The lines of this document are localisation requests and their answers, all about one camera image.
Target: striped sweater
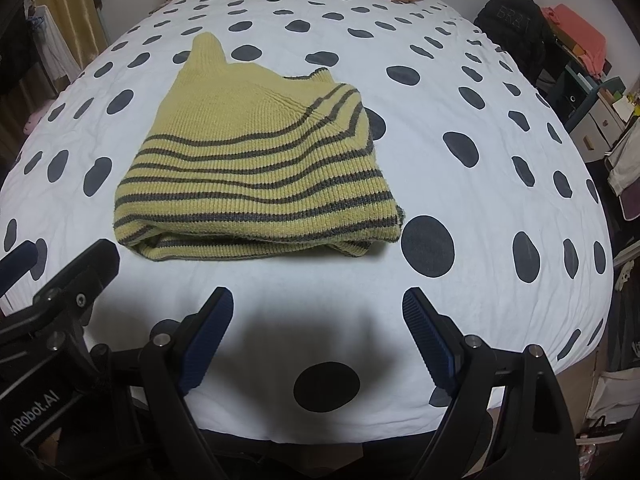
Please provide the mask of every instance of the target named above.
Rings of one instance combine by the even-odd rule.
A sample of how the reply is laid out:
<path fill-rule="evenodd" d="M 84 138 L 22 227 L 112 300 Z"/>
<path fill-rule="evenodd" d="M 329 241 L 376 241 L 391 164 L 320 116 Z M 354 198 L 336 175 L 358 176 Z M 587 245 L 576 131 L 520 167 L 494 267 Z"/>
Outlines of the striped sweater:
<path fill-rule="evenodd" d="M 228 64 L 209 33 L 162 101 L 115 195 L 119 243 L 151 260 L 253 258 L 398 240 L 360 93 L 321 68 Z"/>

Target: white drawer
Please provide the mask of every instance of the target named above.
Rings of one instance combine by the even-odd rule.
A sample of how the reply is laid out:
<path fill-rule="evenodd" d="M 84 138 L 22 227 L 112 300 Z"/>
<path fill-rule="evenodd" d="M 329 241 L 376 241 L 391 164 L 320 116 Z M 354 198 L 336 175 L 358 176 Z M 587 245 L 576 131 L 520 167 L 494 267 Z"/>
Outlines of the white drawer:
<path fill-rule="evenodd" d="M 609 145 L 613 146 L 613 144 L 620 138 L 622 129 L 613 117 L 612 111 L 607 107 L 606 104 L 598 99 L 596 101 L 596 104 L 591 107 L 589 113 L 591 114 L 591 117 L 593 117 L 595 123 L 598 125 L 600 131 L 604 135 L 604 138 L 607 139 Z"/>
<path fill-rule="evenodd" d="M 585 115 L 569 136 L 584 162 L 600 160 L 610 149 L 590 114 Z"/>

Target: drawer handle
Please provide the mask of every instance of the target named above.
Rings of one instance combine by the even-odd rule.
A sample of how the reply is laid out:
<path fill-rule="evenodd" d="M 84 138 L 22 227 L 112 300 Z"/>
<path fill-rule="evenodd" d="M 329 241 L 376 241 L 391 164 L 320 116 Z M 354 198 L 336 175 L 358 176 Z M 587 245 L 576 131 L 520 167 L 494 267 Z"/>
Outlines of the drawer handle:
<path fill-rule="evenodd" d="M 587 147 L 588 152 L 592 152 L 594 150 L 593 144 L 589 140 L 589 137 L 585 136 L 582 142 L 584 142 L 584 145 Z"/>

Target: polka dot bedsheet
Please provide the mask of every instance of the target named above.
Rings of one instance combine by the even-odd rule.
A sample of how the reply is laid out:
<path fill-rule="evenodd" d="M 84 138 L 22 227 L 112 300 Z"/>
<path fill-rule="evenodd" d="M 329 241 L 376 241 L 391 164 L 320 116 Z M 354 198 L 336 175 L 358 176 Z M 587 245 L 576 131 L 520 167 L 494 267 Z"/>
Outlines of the polka dot bedsheet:
<path fill-rule="evenodd" d="M 226 286 L 235 314 L 187 396 L 194 419 L 300 444 L 437 427 L 447 399 L 402 320 L 411 286 L 496 348 L 542 345 L 555 370 L 594 349 L 612 291 L 594 185 L 513 59 L 438 0 L 174 0 L 133 27 L 60 95 L 2 188 L 4 253 L 29 239 L 39 255 L 2 298 L 6 313 L 96 239 L 114 239 L 116 186 L 201 31 L 229 62 L 284 76 L 326 66 L 360 89 L 406 213 L 401 240 L 361 258 L 238 262 L 155 263 L 120 246 L 89 345 L 141 346 L 156 322 Z"/>

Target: blue gripper pad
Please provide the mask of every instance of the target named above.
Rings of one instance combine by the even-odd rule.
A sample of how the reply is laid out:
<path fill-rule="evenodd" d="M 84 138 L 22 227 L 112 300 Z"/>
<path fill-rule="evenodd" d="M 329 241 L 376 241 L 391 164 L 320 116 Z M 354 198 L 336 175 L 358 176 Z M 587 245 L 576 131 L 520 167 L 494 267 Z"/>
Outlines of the blue gripper pad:
<path fill-rule="evenodd" d="M 402 317 L 433 383 L 453 397 L 458 390 L 458 373 L 464 356 L 458 338 L 443 323 L 442 316 L 418 287 L 404 293 Z"/>
<path fill-rule="evenodd" d="M 36 244 L 28 240 L 22 242 L 0 260 L 0 296 L 15 285 L 38 261 Z"/>
<path fill-rule="evenodd" d="M 173 348 L 180 370 L 177 387 L 181 394 L 186 395 L 202 382 L 233 314 L 233 295 L 228 288 L 219 286 L 197 314 L 187 316 L 181 323 L 188 326 L 185 330 L 178 328 Z"/>

